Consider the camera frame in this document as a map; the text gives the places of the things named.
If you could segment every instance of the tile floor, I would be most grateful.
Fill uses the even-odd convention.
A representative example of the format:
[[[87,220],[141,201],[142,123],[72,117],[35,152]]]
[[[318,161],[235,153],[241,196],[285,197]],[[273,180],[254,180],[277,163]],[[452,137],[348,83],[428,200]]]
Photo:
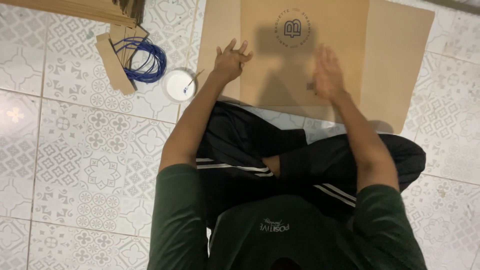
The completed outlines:
[[[146,1],[168,68],[196,70],[205,1]],[[480,17],[396,1],[436,12],[401,134],[427,152],[408,217],[430,270],[480,270]],[[114,91],[93,45],[107,30],[0,4],[0,270],[146,268],[160,154],[188,104],[159,83]],[[247,109],[310,142],[345,132]]]

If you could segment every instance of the blue rope handle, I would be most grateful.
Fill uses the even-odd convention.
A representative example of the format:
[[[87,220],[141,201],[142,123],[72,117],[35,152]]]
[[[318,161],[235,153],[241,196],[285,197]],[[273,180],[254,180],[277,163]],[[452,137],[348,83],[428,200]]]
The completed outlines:
[[[123,68],[127,78],[147,84],[158,81],[167,69],[167,56],[162,48],[152,44],[148,39],[144,39],[143,37],[127,37],[113,44],[113,46],[124,41],[127,43],[116,50],[115,53],[118,53],[123,48],[143,50],[149,53],[147,60],[139,68],[134,70]],[[152,65],[146,71],[140,71],[149,63],[151,57],[153,57]]]

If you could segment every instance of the plastic container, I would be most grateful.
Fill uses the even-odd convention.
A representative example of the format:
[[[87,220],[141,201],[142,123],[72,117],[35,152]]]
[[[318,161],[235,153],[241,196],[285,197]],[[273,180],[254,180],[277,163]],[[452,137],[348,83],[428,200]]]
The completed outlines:
[[[183,103],[190,100],[195,94],[197,85],[192,82],[193,77],[183,70],[172,70],[162,78],[162,88],[165,96],[173,102]]]

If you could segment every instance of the paris baguette logo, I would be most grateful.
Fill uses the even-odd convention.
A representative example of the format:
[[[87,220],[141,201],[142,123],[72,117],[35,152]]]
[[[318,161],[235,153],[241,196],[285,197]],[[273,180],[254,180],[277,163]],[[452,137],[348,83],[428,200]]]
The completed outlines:
[[[310,18],[300,9],[286,9],[276,18],[274,32],[281,46],[298,48],[308,42],[311,32]]]

